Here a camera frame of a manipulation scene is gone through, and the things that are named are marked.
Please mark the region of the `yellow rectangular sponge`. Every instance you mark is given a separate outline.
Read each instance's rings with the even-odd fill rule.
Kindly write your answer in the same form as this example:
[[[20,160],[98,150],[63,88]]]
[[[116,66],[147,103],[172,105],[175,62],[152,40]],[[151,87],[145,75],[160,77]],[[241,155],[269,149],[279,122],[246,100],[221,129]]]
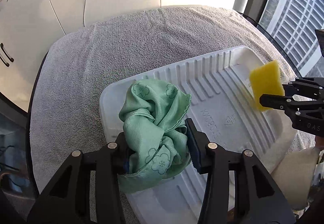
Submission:
[[[256,108],[264,112],[270,108],[260,104],[263,94],[284,96],[285,91],[281,83],[281,72],[277,61],[268,62],[253,69],[249,74],[249,81],[253,91]]]

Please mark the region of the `green cloth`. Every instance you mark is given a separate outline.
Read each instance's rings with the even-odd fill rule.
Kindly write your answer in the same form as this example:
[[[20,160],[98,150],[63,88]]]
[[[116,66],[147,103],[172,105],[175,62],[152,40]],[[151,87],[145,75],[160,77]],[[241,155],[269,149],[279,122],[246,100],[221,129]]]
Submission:
[[[191,95],[157,79],[134,82],[119,112],[133,154],[128,173],[118,177],[124,193],[152,188],[181,173],[191,162],[184,118]]]

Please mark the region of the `white plastic tray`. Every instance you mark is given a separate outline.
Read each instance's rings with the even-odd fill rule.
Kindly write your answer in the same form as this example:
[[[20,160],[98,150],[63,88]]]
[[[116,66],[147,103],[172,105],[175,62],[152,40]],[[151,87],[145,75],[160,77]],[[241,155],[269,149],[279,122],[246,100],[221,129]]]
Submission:
[[[249,73],[261,65],[261,59],[250,48],[239,46],[115,82],[103,90],[99,99],[106,140],[115,140],[123,130],[119,111],[130,85],[140,79],[159,79],[191,95],[187,117],[209,140],[238,153],[250,149],[272,171],[293,142],[296,130],[283,111],[256,109]],[[196,223],[206,182],[206,175],[188,165],[179,175],[129,194],[127,199],[141,223]]]

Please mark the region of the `grey towel table cover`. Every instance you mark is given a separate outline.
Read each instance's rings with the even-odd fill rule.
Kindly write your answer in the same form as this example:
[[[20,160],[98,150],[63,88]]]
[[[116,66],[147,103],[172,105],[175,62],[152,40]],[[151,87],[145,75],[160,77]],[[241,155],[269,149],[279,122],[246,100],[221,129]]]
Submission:
[[[110,84],[209,52],[245,45],[295,72],[270,41],[234,10],[167,7],[125,14],[65,35],[49,49],[31,99],[30,172],[42,191],[75,149],[105,144],[99,98]]]

